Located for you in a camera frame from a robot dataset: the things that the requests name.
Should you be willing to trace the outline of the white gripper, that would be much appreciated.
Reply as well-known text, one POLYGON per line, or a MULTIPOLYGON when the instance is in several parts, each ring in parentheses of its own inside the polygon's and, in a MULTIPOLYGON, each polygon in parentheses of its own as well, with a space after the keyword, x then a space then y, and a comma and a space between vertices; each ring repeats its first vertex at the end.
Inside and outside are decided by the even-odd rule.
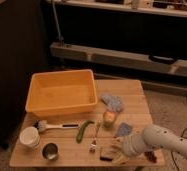
POLYGON ((136 157, 145 150, 145 143, 140 134, 126 135, 123 138, 117 137, 110 141, 111 146, 120 147, 122 152, 118 153, 112 160, 113 164, 123 164, 129 160, 129 157, 136 157))

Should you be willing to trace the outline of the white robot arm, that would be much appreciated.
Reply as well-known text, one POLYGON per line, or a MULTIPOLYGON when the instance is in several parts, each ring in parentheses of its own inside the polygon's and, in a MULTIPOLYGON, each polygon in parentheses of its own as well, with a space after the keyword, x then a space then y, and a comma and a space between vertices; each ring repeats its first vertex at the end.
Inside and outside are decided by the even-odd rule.
POLYGON ((125 159, 158 149, 178 152, 187 158, 187 139, 155 124, 145 127, 139 133, 113 139, 110 147, 116 152, 113 159, 115 163, 122 163, 125 159))

